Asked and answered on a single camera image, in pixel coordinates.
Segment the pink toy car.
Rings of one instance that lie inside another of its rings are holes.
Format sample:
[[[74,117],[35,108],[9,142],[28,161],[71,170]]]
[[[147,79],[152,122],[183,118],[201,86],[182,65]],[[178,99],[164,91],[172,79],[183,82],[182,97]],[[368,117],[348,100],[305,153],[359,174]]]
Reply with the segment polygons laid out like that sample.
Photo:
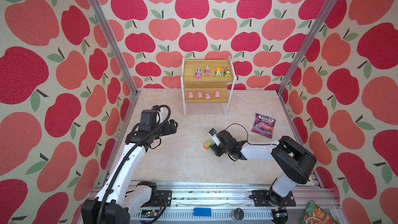
[[[195,73],[195,78],[196,79],[201,79],[202,78],[202,71],[200,68],[197,69],[196,73]]]

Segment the wooden two-tier shelf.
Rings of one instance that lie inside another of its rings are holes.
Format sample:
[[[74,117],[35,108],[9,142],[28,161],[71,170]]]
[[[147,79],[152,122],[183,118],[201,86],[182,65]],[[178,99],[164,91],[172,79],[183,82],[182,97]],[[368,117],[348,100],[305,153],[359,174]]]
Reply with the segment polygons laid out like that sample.
[[[205,66],[210,66],[211,75],[205,75]],[[221,77],[215,76],[216,67],[221,67]],[[224,67],[230,67],[231,77],[225,78]],[[202,78],[196,79],[195,73],[200,68],[202,71]],[[223,113],[228,114],[229,106],[232,100],[237,76],[235,73],[232,58],[228,57],[226,60],[205,60],[205,59],[186,59],[182,60],[181,66],[181,92],[183,103],[183,115],[187,115],[187,106],[189,103],[220,103],[223,106]],[[189,91],[194,93],[194,98],[189,99]],[[198,98],[198,91],[203,93],[203,98]],[[220,98],[215,98],[215,92],[220,92]],[[208,101],[205,94],[209,93],[211,99]]]

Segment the pink green toy truck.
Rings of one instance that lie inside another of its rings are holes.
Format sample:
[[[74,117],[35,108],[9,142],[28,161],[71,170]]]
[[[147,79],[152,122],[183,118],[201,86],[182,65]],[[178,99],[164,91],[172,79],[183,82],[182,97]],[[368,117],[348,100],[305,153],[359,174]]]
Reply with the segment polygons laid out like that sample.
[[[206,66],[205,66],[205,75],[206,75],[206,76],[211,75],[211,71],[210,71],[210,66],[209,66],[209,65],[206,65]]]

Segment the multicolour toy car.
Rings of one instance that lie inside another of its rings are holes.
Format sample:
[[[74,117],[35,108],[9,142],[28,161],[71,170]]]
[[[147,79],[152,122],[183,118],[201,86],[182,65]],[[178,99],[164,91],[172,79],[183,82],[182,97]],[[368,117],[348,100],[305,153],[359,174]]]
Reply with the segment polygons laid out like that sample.
[[[230,67],[224,67],[224,76],[225,76],[225,78],[231,77],[231,69],[230,69]]]

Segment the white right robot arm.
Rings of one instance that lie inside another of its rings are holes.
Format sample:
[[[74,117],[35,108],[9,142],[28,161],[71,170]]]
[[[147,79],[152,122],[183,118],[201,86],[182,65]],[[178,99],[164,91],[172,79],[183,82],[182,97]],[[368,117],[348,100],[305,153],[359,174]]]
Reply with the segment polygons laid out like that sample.
[[[282,136],[279,141],[251,144],[238,142],[227,130],[211,129],[209,135],[214,141],[210,148],[218,157],[226,154],[233,161],[274,160],[279,165],[283,174],[267,192],[270,200],[281,201],[297,185],[305,185],[317,162],[314,154],[289,136]]]

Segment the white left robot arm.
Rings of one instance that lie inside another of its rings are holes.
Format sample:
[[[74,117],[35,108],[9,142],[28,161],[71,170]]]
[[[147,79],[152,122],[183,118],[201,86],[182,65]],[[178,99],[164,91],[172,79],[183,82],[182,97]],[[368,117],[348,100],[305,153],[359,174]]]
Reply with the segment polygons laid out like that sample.
[[[156,222],[165,212],[167,203],[159,201],[157,185],[151,181],[140,181],[136,188],[128,191],[130,181],[154,140],[176,133],[175,120],[143,120],[136,124],[126,137],[126,145],[109,181],[93,200],[86,200],[81,208],[85,224],[128,224],[131,216],[141,207],[159,207],[158,213],[149,223]]]

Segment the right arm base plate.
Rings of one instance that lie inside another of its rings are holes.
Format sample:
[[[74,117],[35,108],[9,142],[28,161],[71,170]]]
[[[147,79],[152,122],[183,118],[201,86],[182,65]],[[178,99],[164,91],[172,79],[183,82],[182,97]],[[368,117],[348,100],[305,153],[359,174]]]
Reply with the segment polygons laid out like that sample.
[[[253,190],[250,199],[254,201],[256,207],[295,207],[295,198],[290,191],[286,197],[281,197],[277,193],[268,190]]]

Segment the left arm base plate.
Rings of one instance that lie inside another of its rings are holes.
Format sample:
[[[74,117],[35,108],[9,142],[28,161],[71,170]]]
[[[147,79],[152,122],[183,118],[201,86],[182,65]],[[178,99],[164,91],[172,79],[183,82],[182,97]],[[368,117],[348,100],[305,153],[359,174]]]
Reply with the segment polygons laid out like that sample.
[[[167,207],[171,206],[172,191],[171,190],[158,190],[157,196],[154,201],[145,203],[142,207],[157,207],[161,204],[166,204]]]

